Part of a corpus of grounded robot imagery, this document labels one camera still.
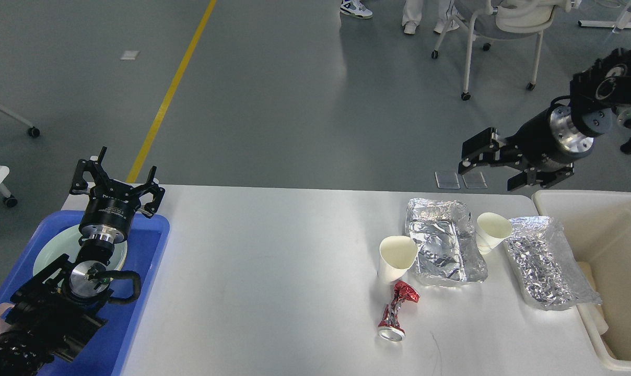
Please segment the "white paper cup under arm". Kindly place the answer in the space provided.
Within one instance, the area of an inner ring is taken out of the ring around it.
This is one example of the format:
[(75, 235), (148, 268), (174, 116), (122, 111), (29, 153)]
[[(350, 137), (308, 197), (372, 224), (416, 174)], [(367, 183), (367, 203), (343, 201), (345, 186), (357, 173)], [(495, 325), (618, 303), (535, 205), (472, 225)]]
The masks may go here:
[(390, 236), (379, 245), (377, 276), (381, 283), (390, 284), (399, 280), (413, 266), (418, 246), (407, 236)]

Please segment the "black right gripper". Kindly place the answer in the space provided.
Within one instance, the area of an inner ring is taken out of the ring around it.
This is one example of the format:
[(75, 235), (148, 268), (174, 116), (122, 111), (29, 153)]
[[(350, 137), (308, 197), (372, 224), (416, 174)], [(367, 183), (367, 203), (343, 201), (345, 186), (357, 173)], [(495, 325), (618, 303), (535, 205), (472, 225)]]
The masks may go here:
[(518, 169), (524, 157), (535, 168), (508, 179), (507, 191), (535, 185), (549, 189), (573, 176), (571, 163), (590, 155), (592, 149), (593, 137), (576, 129), (571, 107), (554, 105), (526, 121), (512, 136), (501, 137), (497, 128), (488, 127), (464, 141), (457, 173), (485, 165)]

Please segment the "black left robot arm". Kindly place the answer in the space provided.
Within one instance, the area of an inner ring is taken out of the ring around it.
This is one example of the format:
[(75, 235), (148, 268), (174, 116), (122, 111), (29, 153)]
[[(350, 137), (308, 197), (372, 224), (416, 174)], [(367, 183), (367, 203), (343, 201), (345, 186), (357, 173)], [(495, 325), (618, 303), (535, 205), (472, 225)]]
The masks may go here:
[(79, 224), (79, 251), (62, 254), (31, 277), (10, 298), (7, 331), (0, 334), (0, 375), (35, 375), (55, 357), (72, 362), (107, 323), (98, 312), (106, 304), (132, 304), (141, 297), (135, 271), (115, 271), (115, 245), (127, 240), (136, 213), (153, 217), (165, 189), (156, 182), (156, 166), (146, 182), (131, 186), (111, 179), (101, 162), (79, 160), (70, 194), (87, 195)]

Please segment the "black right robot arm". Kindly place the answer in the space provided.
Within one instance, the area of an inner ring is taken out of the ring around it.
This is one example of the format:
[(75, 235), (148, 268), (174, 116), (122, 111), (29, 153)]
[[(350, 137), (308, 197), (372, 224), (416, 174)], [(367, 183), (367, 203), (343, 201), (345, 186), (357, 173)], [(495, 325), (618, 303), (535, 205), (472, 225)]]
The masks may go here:
[[(507, 180), (508, 191), (547, 189), (573, 176), (576, 160), (590, 155), (595, 138), (614, 125), (631, 130), (631, 49), (612, 50), (574, 74), (569, 95), (554, 98), (514, 135), (502, 138), (489, 127), (464, 141), (457, 172), (464, 176), (479, 166), (509, 167), (518, 174)], [(631, 137), (620, 150), (631, 154)]]

